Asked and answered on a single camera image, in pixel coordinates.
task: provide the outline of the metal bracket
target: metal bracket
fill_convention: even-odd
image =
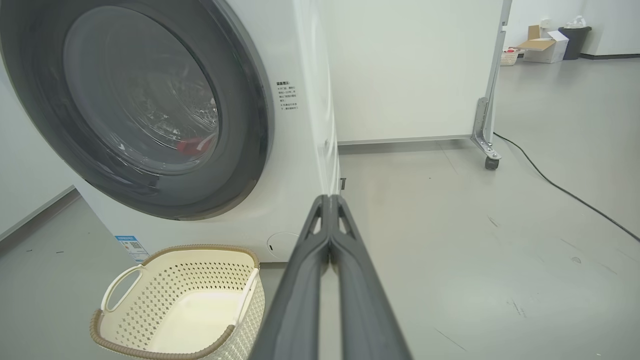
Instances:
[[[474,142],[484,153],[491,159],[500,160],[502,156],[498,154],[486,139],[484,138],[484,124],[489,110],[489,98],[481,97],[478,99],[476,108],[476,121],[474,122],[474,132],[471,135],[471,141]]]

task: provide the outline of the white basket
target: white basket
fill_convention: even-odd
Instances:
[[[513,53],[502,53],[502,56],[500,57],[500,66],[511,66],[513,64],[516,63],[516,60],[518,59],[518,54],[520,54],[518,51],[515,51]]]
[[[128,275],[134,284],[109,308]],[[238,247],[189,245],[162,250],[109,285],[91,321],[98,345],[143,359],[243,360],[264,314],[254,253]]]

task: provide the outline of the black cable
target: black cable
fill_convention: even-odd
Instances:
[[[522,151],[522,154],[524,154],[524,156],[527,158],[527,160],[529,160],[529,162],[531,163],[531,165],[533,165],[533,168],[536,169],[536,171],[540,174],[540,176],[542,176],[545,180],[547,180],[549,182],[549,184],[555,186],[556,188],[562,190],[562,192],[564,192],[565,194],[569,195],[570,197],[573,197],[574,199],[578,200],[579,202],[583,203],[584,205],[586,205],[589,209],[597,212],[598,214],[602,215],[605,219],[607,219],[608,221],[612,222],[613,224],[615,224],[617,227],[619,227],[620,229],[622,229],[625,233],[631,235],[632,238],[636,239],[637,241],[640,241],[640,238],[632,233],[631,231],[627,230],[626,227],[618,224],[617,221],[613,220],[612,218],[608,217],[605,213],[603,213],[602,211],[594,208],[593,206],[587,204],[584,200],[580,199],[579,197],[575,196],[574,194],[570,193],[569,191],[561,188],[560,186],[556,185],[553,181],[549,180],[549,178],[547,178],[544,174],[542,174],[542,171],[540,171],[540,169],[538,169],[538,167],[536,166],[536,164],[533,163],[533,161],[530,159],[529,155],[527,155],[527,153],[515,142],[512,142],[511,140],[505,138],[504,136],[501,136],[498,133],[494,133],[495,136],[498,136],[499,138],[503,139],[506,142],[510,142],[513,144],[513,146],[517,147],[518,149],[520,149],[520,151]]]

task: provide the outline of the gray floor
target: gray floor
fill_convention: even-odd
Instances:
[[[497,131],[640,233],[640,61],[503,67]],[[346,147],[347,199],[416,359],[635,359],[640,244],[544,182],[501,140]],[[84,201],[0,258],[3,359],[120,359],[88,335],[132,260]],[[268,300],[281,265],[264,266]],[[323,278],[321,359],[340,358]]]

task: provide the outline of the white partition board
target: white partition board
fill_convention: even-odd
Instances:
[[[339,143],[469,136],[502,5],[324,0]]]

